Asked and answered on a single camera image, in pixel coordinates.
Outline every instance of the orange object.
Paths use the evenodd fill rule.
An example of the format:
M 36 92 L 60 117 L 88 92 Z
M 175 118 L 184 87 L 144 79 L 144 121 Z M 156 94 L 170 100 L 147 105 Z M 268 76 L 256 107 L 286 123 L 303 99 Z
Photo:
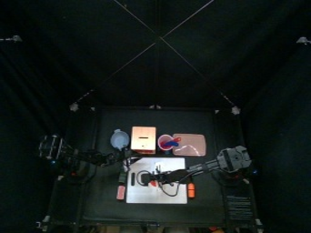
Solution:
M 155 127 L 132 127 L 131 149 L 144 155 L 152 155 L 156 153 L 156 128 Z
M 195 192 L 195 184 L 190 183 L 188 184 L 188 197 L 195 198 L 196 192 Z

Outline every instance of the black enclosure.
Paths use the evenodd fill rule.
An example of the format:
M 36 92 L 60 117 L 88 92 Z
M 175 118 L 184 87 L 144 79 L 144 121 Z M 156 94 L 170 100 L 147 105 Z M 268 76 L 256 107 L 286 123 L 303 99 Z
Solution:
M 176 128 L 187 122 L 186 131 L 204 135 L 223 117 L 226 133 L 212 140 L 234 147 L 226 136 L 238 134 L 248 148 L 266 232 L 310 232 L 310 10 L 306 0 L 2 1 L 0 231 L 36 232 L 51 194 L 68 188 L 55 187 L 51 166 L 36 156 L 43 135 L 58 133 L 79 149 L 106 149 L 104 124 L 130 132 L 139 120 L 162 128 L 163 117 L 176 116 Z M 163 131 L 176 130 L 170 127 Z M 211 154 L 222 148 L 214 145 Z M 75 188 L 56 206 L 79 203 Z M 58 213 L 102 218 L 90 207 L 83 212 L 68 204 Z M 210 223 L 220 224 L 218 214 Z

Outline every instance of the tabletop item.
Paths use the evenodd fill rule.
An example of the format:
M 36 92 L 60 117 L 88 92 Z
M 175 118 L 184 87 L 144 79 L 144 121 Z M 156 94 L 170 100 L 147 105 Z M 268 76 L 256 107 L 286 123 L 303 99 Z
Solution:
M 172 137 L 179 137 L 182 139 L 179 146 L 172 148 L 172 154 L 175 156 L 206 156 L 207 143 L 203 135 L 174 134 Z
M 179 137 L 174 138 L 171 141 L 168 141 L 167 143 L 164 143 L 164 147 L 168 147 L 168 146 L 174 146 L 174 147 L 178 147 L 179 146 L 179 141 L 182 139 Z
M 152 155 L 156 153 L 156 128 L 155 127 L 132 127 L 131 149 L 144 155 Z
M 170 197 L 162 191 L 156 182 L 150 183 L 148 186 L 139 184 L 142 176 L 147 171 L 152 173 L 156 170 L 164 172 L 184 168 L 184 157 L 143 157 L 131 165 L 131 171 L 128 172 L 127 203 L 187 204 L 186 184 L 180 184 L 176 197 Z M 172 186 L 167 184 L 163 188 L 166 192 L 175 194 L 178 184 L 174 183 Z
M 162 135 L 158 139 L 158 146 L 163 151 L 168 151 L 172 149 L 174 145 L 166 145 L 168 142 L 174 140 L 174 137 L 170 135 Z
M 122 148 L 128 146 L 128 142 L 130 142 L 128 134 L 123 132 L 120 129 L 116 129 L 111 137 L 112 147 L 122 150 Z

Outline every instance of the black wall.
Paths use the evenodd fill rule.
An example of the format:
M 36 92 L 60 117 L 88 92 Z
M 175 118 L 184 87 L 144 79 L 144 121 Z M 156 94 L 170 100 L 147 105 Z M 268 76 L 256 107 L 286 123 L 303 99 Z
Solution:
M 40 137 L 66 131 L 67 112 L 28 52 L 0 45 L 0 231 L 32 232 L 47 214 L 52 179 L 38 159 Z
M 311 47 L 302 46 L 243 111 L 267 232 L 310 232 Z

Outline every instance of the red object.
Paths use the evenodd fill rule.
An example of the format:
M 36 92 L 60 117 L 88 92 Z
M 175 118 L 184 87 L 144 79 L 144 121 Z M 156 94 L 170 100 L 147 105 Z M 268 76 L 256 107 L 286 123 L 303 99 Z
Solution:
M 118 200 L 124 200 L 124 194 L 126 194 L 126 186 L 119 186 L 116 199 Z
M 194 183 L 188 184 L 188 197 L 195 198 L 196 192 L 195 192 L 195 185 Z

